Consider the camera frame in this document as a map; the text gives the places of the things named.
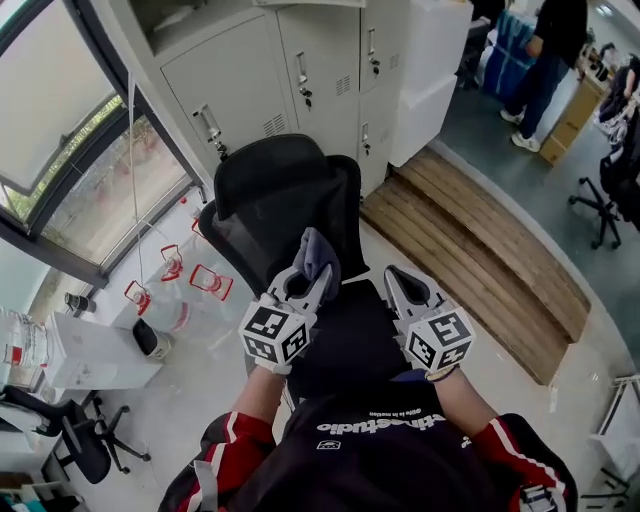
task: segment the string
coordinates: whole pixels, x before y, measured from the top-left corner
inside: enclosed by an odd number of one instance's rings
[[[142,236],[140,233],[140,216],[138,215],[138,194],[136,191],[136,172],[133,165],[133,118],[134,118],[134,97],[136,94],[136,83],[133,75],[129,73],[129,168],[131,169],[131,182],[133,184],[133,214],[136,221],[136,231],[138,237],[138,260],[140,262],[140,284],[144,286],[144,273],[142,270]]]

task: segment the air vent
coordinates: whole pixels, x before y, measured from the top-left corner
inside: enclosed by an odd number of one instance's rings
[[[274,117],[271,121],[264,124],[264,133],[267,137],[273,137],[284,132],[285,124],[282,114]]]
[[[351,77],[345,76],[336,82],[336,95],[340,96],[351,90]]]

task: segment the wooden step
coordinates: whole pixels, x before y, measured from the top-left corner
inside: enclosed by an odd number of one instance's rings
[[[580,339],[589,300],[540,241],[491,195],[429,149],[399,169],[397,179],[446,211],[511,269],[569,342]]]
[[[545,308],[455,219],[394,179],[370,195],[364,219],[435,277],[539,384],[551,382],[567,340]]]

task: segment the person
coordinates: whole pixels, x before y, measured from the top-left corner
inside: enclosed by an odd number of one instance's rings
[[[614,75],[611,91],[600,106],[598,113],[600,124],[613,119],[624,110],[639,83],[640,59],[634,54],[629,54]]]
[[[505,121],[519,126],[519,131],[511,135],[516,146],[534,153],[540,151],[535,138],[538,123],[558,84],[570,68],[579,67],[586,37],[586,0],[545,0],[534,36],[526,48],[536,61],[500,111]]]
[[[276,446],[284,387],[284,375],[257,366],[159,512],[577,510],[562,461],[459,367],[305,400]]]

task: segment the white floor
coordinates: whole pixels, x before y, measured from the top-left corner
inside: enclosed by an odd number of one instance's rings
[[[382,292],[382,271],[387,265],[411,264],[368,226],[362,225],[361,236],[365,260],[372,269],[367,277]],[[524,416],[585,491],[606,461],[588,436],[609,405],[611,378],[634,371],[611,318],[594,298],[583,337],[570,347],[556,376],[557,392],[534,384],[480,325],[476,323],[475,329],[478,339],[463,363],[473,384],[498,412]],[[134,448],[148,449],[153,460],[144,463],[123,454],[131,474],[112,468],[95,486],[75,466],[68,466],[73,485],[92,512],[157,510],[173,477],[198,453],[206,426],[228,410],[242,388],[243,352],[234,340],[228,339],[215,356],[204,346],[178,344],[166,367],[146,388],[103,393],[107,415],[124,403],[131,407],[117,434]],[[281,433],[287,416],[281,408],[276,432]]]

